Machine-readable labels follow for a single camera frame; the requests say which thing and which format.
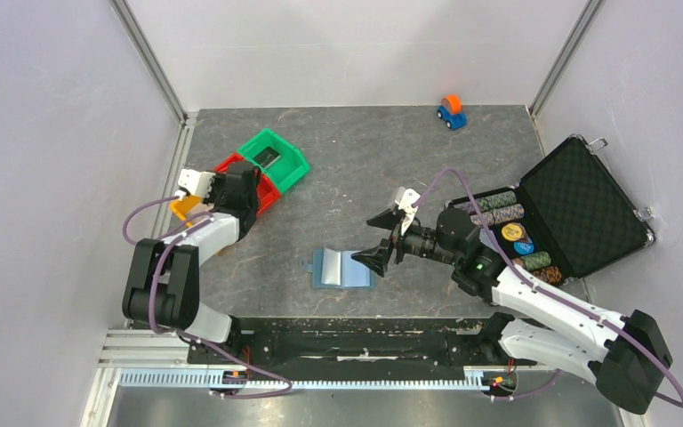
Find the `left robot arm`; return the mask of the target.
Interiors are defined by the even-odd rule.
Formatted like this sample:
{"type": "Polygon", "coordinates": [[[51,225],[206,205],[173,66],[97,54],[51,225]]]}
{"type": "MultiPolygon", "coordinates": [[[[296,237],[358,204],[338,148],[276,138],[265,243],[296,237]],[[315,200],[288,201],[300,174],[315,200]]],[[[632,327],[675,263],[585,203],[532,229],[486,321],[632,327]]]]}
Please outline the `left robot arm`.
{"type": "Polygon", "coordinates": [[[237,320],[200,301],[200,269],[254,225],[260,180],[261,169],[248,161],[228,165],[223,172],[181,170],[171,199],[195,197],[207,209],[187,219],[184,230],[134,243],[121,302],[127,319],[146,322],[155,332],[169,329],[210,342],[210,351],[222,362],[242,355],[237,320]]]}

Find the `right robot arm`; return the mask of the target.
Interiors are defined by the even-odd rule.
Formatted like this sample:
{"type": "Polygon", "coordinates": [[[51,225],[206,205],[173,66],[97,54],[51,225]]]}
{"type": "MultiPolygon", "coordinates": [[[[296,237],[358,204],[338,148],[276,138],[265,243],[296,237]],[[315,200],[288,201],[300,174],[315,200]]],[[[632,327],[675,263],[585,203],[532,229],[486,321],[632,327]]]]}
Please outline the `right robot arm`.
{"type": "Polygon", "coordinates": [[[505,262],[482,244],[477,225],[461,209],[443,210],[435,228],[418,225],[399,209],[387,209],[368,224],[390,236],[351,257],[378,276],[407,254],[441,262],[452,266],[452,280],[463,292],[534,320],[492,319],[489,332],[478,338],[484,360],[525,359],[574,374],[636,415],[660,397],[672,356],[656,320],[644,311],[625,316],[602,309],[505,262]]]}

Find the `blue leather card holder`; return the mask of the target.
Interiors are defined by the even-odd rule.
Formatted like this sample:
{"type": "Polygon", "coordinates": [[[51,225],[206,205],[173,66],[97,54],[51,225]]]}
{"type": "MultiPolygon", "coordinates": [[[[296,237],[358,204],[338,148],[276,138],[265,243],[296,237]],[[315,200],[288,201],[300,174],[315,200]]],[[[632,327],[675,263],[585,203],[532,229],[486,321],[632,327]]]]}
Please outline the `blue leather card holder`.
{"type": "Polygon", "coordinates": [[[310,261],[302,260],[302,268],[311,275],[311,287],[338,290],[374,288],[374,272],[353,260],[353,254],[353,251],[323,248],[315,250],[310,261]]]}

